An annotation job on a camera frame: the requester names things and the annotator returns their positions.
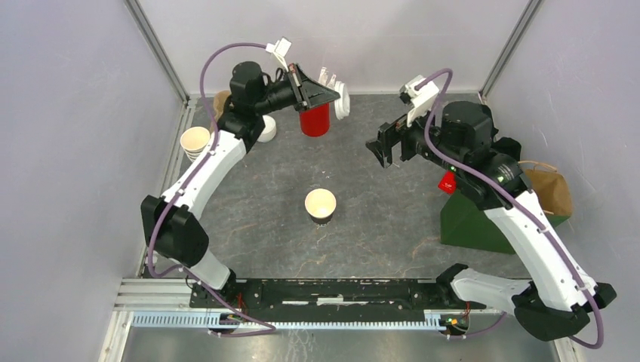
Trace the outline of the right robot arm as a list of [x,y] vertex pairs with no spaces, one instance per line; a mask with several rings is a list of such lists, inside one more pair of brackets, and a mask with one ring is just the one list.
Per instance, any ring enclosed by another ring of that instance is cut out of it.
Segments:
[[527,280],[500,278],[456,264],[438,276],[436,299],[446,308],[477,302],[512,315],[541,341],[574,338],[590,321],[602,322],[602,309],[615,289],[594,281],[560,241],[540,206],[532,182],[497,138],[488,106],[469,101],[447,104],[442,122],[426,114],[403,115],[382,124],[366,142],[383,167],[421,156],[454,175],[457,191],[502,232],[530,274]]

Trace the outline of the stack of white lids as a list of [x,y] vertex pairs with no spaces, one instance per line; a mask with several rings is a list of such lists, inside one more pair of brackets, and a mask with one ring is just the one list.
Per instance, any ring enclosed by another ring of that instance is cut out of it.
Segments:
[[277,134],[277,124],[275,119],[270,115],[263,116],[264,129],[259,135],[257,141],[260,143],[270,142]]

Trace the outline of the brown cardboard cup carrier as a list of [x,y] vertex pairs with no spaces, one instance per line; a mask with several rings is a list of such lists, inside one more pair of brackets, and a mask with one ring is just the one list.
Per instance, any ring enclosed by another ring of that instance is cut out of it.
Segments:
[[217,123],[220,120],[220,117],[224,113],[224,107],[227,99],[231,95],[229,90],[222,90],[214,95],[213,98],[213,111],[214,111],[214,120]]

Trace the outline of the green box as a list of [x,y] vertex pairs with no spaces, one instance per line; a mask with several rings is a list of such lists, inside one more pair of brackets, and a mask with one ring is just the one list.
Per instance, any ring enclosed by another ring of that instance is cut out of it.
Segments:
[[[569,217],[546,215],[553,227]],[[461,192],[456,191],[446,202],[440,213],[441,243],[495,253],[513,255],[515,251],[484,213]]]

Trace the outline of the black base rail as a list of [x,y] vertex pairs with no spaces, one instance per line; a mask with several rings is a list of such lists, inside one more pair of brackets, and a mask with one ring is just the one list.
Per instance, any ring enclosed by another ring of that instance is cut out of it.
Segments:
[[463,308],[431,279],[238,280],[221,294],[234,308],[269,322],[422,321],[425,310]]

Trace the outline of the white cup lid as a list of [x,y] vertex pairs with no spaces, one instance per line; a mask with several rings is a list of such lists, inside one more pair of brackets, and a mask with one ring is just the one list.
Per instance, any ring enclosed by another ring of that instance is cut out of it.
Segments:
[[336,81],[334,89],[340,95],[338,100],[334,101],[334,111],[338,120],[342,120],[350,114],[350,95],[348,87],[342,81]]

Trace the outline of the bundle of wrapped straws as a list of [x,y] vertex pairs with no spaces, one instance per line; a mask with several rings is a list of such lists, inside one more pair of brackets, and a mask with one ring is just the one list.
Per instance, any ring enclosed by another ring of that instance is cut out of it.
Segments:
[[329,72],[326,67],[322,67],[318,77],[318,83],[330,89],[335,88],[337,76],[335,73]]

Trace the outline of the stack of paper cups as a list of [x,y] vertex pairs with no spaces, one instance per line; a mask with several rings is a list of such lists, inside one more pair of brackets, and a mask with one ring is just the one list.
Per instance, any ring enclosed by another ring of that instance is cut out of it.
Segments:
[[190,161],[195,161],[202,153],[211,138],[210,131],[205,127],[191,127],[180,137],[180,146]]

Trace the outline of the black cloth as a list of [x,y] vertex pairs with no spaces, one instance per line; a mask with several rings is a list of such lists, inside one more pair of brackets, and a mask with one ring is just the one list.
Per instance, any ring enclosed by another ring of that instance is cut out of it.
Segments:
[[522,145],[519,141],[510,137],[501,137],[494,141],[492,148],[499,153],[503,153],[516,161],[521,160]]

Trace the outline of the red straw holder cup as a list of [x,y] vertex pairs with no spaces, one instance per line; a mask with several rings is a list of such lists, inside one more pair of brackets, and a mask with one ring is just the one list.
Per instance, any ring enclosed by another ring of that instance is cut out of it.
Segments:
[[331,126],[330,105],[324,104],[300,113],[300,129],[308,137],[321,137]]

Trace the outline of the brown paper bag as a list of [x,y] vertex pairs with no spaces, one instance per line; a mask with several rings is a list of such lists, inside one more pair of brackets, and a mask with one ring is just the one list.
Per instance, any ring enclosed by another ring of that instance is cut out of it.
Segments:
[[568,184],[556,167],[539,161],[520,161],[519,165],[531,180],[545,214],[566,217],[573,214]]

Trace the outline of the red tag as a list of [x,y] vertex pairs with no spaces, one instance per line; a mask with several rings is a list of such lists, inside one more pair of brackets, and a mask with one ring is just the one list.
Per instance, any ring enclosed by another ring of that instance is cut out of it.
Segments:
[[448,195],[454,194],[457,189],[455,173],[452,171],[446,171],[438,184],[438,188]]

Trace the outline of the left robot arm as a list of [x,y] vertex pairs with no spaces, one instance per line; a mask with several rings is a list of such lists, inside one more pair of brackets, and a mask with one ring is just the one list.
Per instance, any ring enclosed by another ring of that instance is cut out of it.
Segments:
[[340,98],[337,90],[310,78],[296,63],[278,73],[271,80],[258,63],[237,64],[217,134],[175,184],[159,197],[146,196],[140,206],[147,246],[207,284],[208,297],[223,308],[236,300],[237,287],[229,282],[235,275],[209,249],[208,234],[199,222],[205,205],[258,141],[265,115],[287,107],[305,112]]

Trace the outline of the black paper coffee cup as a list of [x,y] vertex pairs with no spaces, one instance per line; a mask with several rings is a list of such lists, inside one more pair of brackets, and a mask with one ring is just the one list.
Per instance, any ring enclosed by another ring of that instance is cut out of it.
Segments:
[[337,207],[337,199],[327,189],[313,189],[304,200],[304,207],[316,225],[329,223]]

